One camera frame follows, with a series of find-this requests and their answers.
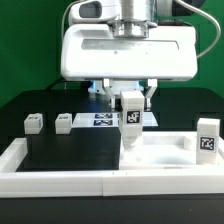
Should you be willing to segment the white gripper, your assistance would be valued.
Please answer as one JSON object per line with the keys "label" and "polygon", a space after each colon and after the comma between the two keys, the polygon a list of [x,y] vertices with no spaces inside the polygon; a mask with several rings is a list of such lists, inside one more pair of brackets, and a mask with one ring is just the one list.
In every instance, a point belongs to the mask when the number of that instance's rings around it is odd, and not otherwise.
{"label": "white gripper", "polygon": [[61,74],[67,80],[102,80],[116,109],[120,96],[113,80],[144,80],[145,109],[151,109],[158,80],[185,81],[197,73],[196,31],[189,26],[159,26],[147,38],[116,38],[106,24],[78,24],[65,33]]}

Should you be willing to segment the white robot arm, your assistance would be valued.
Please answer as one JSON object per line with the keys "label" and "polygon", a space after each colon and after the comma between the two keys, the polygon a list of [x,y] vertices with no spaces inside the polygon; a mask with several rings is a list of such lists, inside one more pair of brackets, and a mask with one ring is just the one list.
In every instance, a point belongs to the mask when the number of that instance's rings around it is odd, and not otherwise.
{"label": "white robot arm", "polygon": [[160,25],[182,0],[79,0],[68,7],[69,28],[62,33],[61,74],[68,80],[96,81],[109,99],[135,81],[149,89],[157,82],[186,81],[197,73],[196,31],[192,26]]}

